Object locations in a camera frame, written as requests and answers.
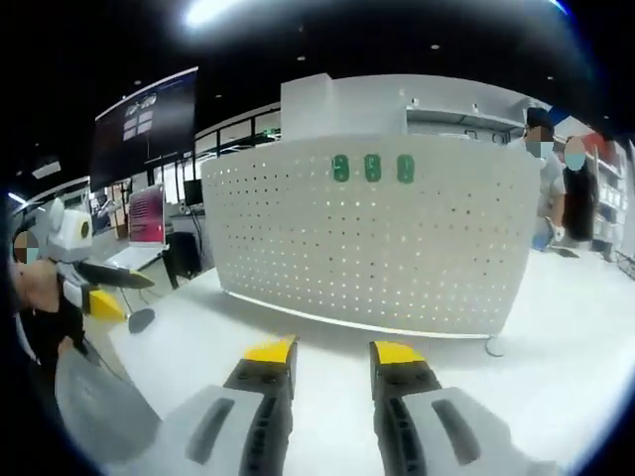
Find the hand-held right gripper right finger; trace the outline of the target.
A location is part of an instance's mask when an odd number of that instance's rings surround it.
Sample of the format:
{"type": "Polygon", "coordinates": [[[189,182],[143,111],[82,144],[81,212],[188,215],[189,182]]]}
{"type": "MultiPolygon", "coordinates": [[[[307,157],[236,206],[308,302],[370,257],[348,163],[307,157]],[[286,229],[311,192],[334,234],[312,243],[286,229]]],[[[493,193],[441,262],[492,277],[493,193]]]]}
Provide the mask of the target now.
{"type": "Polygon", "coordinates": [[[369,343],[374,430],[387,475],[558,475],[514,445],[507,423],[427,360],[393,341],[369,343]]]}

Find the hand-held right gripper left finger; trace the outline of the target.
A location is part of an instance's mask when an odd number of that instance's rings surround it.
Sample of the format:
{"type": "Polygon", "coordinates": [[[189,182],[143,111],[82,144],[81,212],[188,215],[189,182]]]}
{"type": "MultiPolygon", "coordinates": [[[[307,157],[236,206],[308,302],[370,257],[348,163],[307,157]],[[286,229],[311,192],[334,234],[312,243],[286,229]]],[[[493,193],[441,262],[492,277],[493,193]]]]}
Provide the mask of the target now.
{"type": "Polygon", "coordinates": [[[248,349],[221,386],[174,409],[110,475],[281,475],[293,431],[298,338],[248,349]]]}

